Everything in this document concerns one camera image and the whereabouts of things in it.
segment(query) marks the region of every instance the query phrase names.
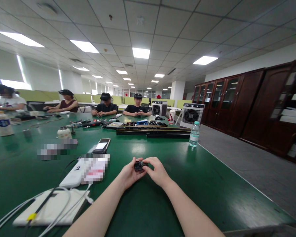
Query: green table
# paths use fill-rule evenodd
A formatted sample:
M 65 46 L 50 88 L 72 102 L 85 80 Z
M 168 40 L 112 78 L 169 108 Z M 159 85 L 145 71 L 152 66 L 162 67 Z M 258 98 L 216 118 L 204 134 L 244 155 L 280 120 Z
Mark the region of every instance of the green table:
M 92 118 L 91 114 L 80 113 L 62 117 L 62 120 L 31 128 L 32 140 L 26 140 L 22 130 L 37 123 L 34 120 L 13 125 L 15 135 L 0 137 L 0 219 L 18 204 L 54 187 L 73 158 L 86 154 L 101 138 L 111 138 L 110 164 L 103 181 L 90 189 L 93 199 L 101 195 L 133 156 L 156 156 L 170 177 L 224 232 L 253 229 L 253 232 L 259 232 L 284 224 L 296 225 L 296 220 L 202 146 L 190 147 L 188 139 L 117 136 L 114 130 L 81 127 L 76 129 L 74 136 L 79 142 L 77 150 L 71 150 L 59 160 L 39 160 L 37 149 L 41 149 L 42 144 L 50 144 L 60 126 L 80 118 Z M 119 118 L 121 122 L 142 119 L 124 115 Z M 86 185 L 79 187 L 81 190 L 86 188 Z M 16 217 L 0 230 L 0 236 L 23 236 L 24 228 L 12 226 Z M 32 227 L 28 236 L 38 236 L 43 229 Z M 62 236 L 66 230 L 67 227 L 55 227 L 48 236 Z M 168 197 L 149 175 L 125 192 L 107 231 L 107 236 L 138 235 L 184 236 Z

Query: hand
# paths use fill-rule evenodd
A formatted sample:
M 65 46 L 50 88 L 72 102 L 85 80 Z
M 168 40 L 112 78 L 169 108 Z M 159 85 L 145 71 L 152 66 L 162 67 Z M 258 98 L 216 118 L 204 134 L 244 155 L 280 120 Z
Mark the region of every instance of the hand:
M 135 171 L 134 165 L 136 160 L 142 161 L 143 158 L 136 159 L 133 157 L 133 160 L 128 165 L 125 165 L 118 175 L 118 178 L 120 178 L 121 183 L 124 186 L 124 190 L 131 187 L 137 180 L 145 176 L 147 173 L 146 171 Z
M 154 167 L 154 170 L 150 169 L 148 166 L 143 166 L 143 170 L 145 170 L 151 179 L 160 187 L 164 188 L 167 184 L 169 184 L 172 179 L 169 177 L 167 171 L 165 171 L 161 161 L 156 157 L 149 157 L 143 160 L 144 163 L 149 163 Z

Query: gray floor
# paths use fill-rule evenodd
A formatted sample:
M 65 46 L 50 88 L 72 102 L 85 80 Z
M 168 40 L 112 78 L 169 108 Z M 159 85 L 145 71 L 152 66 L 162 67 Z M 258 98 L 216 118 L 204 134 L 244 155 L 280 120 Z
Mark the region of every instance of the gray floor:
M 205 125 L 199 142 L 296 219 L 296 164 Z

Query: black shirt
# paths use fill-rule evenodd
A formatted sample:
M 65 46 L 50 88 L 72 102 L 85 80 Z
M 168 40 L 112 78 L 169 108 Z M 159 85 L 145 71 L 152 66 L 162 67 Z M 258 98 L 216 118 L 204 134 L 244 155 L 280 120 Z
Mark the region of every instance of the black shirt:
M 106 107 L 105 104 L 98 104 L 95 108 L 96 111 L 98 112 L 111 112 L 113 110 L 116 110 L 117 111 L 117 105 L 116 104 L 110 104 L 108 107 Z
M 139 106 L 136 107 L 135 105 L 129 105 L 127 106 L 127 108 L 125 109 L 125 111 L 130 112 L 130 113 L 135 113 L 135 112 L 144 112 L 144 113 L 148 113 L 148 108 L 144 107 L 144 106 Z

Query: white bottle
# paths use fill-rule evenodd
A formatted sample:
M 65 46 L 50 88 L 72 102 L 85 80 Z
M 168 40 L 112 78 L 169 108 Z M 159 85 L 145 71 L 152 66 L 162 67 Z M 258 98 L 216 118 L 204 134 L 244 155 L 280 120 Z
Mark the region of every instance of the white bottle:
M 3 111 L 0 111 L 0 136 L 9 136 L 14 134 L 10 124 L 10 119 Z
M 66 126 L 60 127 L 60 129 L 57 131 L 57 135 L 59 139 L 72 139 L 71 131 Z

